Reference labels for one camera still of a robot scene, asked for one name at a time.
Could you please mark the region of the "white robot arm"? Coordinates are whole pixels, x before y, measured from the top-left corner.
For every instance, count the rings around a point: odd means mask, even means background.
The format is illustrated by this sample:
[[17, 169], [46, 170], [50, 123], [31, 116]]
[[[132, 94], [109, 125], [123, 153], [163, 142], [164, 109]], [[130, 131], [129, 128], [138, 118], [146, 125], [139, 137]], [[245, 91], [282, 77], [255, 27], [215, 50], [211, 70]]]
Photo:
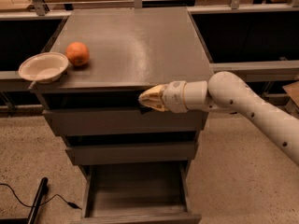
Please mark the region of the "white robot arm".
[[160, 112], [237, 112], [299, 164], [299, 119], [267, 103], [231, 72], [216, 73], [208, 81], [157, 85], [142, 92], [138, 101]]

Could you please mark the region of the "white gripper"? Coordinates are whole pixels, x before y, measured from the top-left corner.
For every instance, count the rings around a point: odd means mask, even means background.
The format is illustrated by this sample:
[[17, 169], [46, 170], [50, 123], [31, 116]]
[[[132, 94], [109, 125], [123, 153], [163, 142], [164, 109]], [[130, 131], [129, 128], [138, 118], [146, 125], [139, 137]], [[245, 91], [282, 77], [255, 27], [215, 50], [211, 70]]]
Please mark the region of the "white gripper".
[[186, 113], [184, 88], [186, 81], [173, 81], [169, 84], [154, 86], [139, 95], [139, 103], [156, 111]]

